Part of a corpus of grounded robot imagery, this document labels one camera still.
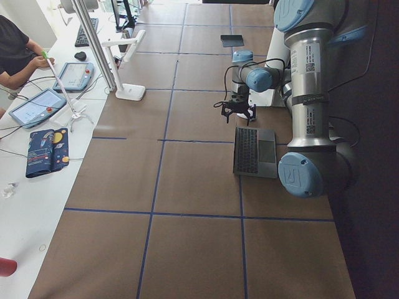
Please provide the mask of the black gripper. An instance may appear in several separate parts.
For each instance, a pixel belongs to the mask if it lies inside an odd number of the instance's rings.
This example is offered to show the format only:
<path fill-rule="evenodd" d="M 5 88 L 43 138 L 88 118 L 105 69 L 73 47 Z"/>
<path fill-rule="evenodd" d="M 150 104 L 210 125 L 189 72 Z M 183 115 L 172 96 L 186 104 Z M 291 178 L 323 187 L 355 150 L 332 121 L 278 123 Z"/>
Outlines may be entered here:
<path fill-rule="evenodd" d="M 222 116 L 226 117 L 226 123 L 229 123 L 229 116 L 233 113 L 240 113 L 246 116 L 247 125 L 256 119 L 256 105 L 249 106 L 248 100 L 222 101 Z"/>

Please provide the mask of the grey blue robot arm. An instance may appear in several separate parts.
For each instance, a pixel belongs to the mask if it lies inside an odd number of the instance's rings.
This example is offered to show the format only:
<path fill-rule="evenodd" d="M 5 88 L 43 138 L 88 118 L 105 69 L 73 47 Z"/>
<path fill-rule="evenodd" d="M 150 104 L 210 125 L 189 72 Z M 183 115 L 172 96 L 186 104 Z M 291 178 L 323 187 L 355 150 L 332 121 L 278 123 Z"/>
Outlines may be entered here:
<path fill-rule="evenodd" d="M 297 197 L 343 190 L 358 178 L 353 144 L 330 124 L 329 93 L 367 68 L 362 47 L 372 44 L 371 1 L 271 1 L 274 30 L 266 60 L 250 50 L 234 52 L 227 71 L 231 88 L 217 103 L 225 117 L 256 118 L 255 98 L 287 109 L 292 139 L 276 156 L 272 132 L 239 128 L 234 144 L 236 174 L 279 178 Z"/>

